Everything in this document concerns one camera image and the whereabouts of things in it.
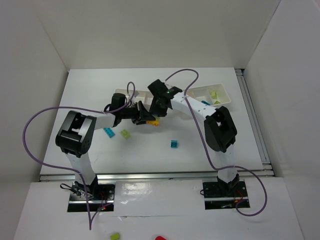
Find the long teal lego brick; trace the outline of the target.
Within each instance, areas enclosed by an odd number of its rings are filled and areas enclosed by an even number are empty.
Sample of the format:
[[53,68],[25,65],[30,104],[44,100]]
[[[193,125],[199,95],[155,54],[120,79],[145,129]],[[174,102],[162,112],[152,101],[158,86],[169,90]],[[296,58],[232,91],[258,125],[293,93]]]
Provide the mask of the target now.
[[103,128],[103,130],[109,138],[113,138],[115,136],[115,133],[111,128],[105,127],[105,128]]

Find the teal arch lego piece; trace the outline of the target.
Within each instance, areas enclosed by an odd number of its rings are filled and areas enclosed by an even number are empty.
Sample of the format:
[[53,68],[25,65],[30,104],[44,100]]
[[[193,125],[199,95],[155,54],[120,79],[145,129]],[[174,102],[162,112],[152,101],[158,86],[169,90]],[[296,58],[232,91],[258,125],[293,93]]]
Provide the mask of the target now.
[[204,100],[202,100],[201,103],[203,103],[203,104],[205,104],[205,105],[207,105],[207,106],[210,106],[210,105],[211,105],[211,104],[209,104],[208,102],[206,102],[206,101],[204,101]]

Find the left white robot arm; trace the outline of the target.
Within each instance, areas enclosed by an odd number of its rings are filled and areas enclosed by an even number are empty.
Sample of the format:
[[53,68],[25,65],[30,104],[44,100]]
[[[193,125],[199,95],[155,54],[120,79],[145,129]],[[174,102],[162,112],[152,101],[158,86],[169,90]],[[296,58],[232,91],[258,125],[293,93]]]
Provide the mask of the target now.
[[98,177],[93,171],[88,151],[91,147],[95,130],[114,128],[122,120],[132,120],[136,125],[155,121],[156,118],[139,101],[131,106],[125,106],[127,97],[123,93],[114,93],[106,110],[113,113],[103,113],[97,116],[84,115],[77,111],[69,111],[55,138],[55,144],[67,156],[75,173],[75,185],[88,193],[96,195],[99,192]]

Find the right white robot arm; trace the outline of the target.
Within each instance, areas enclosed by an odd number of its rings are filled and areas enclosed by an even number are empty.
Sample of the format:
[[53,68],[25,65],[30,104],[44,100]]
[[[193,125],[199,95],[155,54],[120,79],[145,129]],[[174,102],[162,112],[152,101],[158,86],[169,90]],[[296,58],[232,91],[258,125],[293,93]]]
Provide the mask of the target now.
[[152,115],[162,118],[167,115],[168,109],[172,109],[192,117],[197,128],[199,123],[203,124],[204,135],[200,136],[201,141],[215,152],[226,154],[227,149],[235,143],[238,131],[225,106],[217,108],[206,105],[178,87],[168,88],[159,79],[152,82],[148,90],[153,95],[149,108]]

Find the light green lego brick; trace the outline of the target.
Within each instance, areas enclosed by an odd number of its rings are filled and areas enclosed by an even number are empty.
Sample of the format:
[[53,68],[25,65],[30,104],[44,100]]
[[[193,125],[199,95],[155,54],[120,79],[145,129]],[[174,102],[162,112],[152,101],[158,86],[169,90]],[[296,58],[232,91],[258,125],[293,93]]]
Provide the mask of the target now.
[[215,91],[212,91],[210,93],[210,96],[211,96],[212,99],[217,99],[218,98],[217,93]]

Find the yellow curved lego brick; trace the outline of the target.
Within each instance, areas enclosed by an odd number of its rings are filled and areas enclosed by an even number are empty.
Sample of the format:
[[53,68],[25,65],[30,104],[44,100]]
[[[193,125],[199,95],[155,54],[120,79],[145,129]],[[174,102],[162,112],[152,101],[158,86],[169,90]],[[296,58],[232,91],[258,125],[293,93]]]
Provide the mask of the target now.
[[146,124],[157,127],[159,125],[159,121],[158,120],[147,120]]

